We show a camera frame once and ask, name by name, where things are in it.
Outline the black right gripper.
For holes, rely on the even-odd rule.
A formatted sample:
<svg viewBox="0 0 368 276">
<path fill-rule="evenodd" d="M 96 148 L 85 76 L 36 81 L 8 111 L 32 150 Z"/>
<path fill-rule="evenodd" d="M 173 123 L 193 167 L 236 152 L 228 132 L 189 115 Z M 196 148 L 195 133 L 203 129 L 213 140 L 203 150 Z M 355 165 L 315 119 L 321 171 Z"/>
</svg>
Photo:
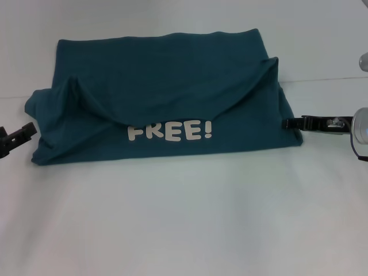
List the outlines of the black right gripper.
<svg viewBox="0 0 368 276">
<path fill-rule="evenodd" d="M 298 129 L 300 131 L 314 131 L 332 135 L 345 135 L 351 131 L 351 116 L 316 117 L 301 116 L 282 120 L 282 129 Z"/>
</svg>

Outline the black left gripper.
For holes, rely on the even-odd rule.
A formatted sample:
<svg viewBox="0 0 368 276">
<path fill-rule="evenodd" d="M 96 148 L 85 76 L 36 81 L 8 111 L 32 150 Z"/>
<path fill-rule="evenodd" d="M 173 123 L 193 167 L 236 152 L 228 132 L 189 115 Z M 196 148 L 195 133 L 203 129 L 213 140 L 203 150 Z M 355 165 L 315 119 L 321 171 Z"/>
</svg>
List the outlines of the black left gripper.
<svg viewBox="0 0 368 276">
<path fill-rule="evenodd" d="M 36 127 L 32 122 L 9 135 L 5 128 L 0 126 L 0 159 L 6 157 L 14 149 L 13 143 L 26 143 L 36 133 Z"/>
</svg>

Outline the teal blue t-shirt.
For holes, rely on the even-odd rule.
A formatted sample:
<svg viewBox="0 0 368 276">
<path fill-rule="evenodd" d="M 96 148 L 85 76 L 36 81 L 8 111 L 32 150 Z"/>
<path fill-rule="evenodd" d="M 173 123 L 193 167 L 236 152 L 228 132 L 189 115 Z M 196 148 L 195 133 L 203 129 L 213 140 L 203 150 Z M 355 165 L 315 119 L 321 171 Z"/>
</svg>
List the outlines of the teal blue t-shirt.
<svg viewBox="0 0 368 276">
<path fill-rule="evenodd" d="M 298 147 L 293 112 L 257 29 L 60 40 L 52 86 L 25 112 L 39 166 Z"/>
</svg>

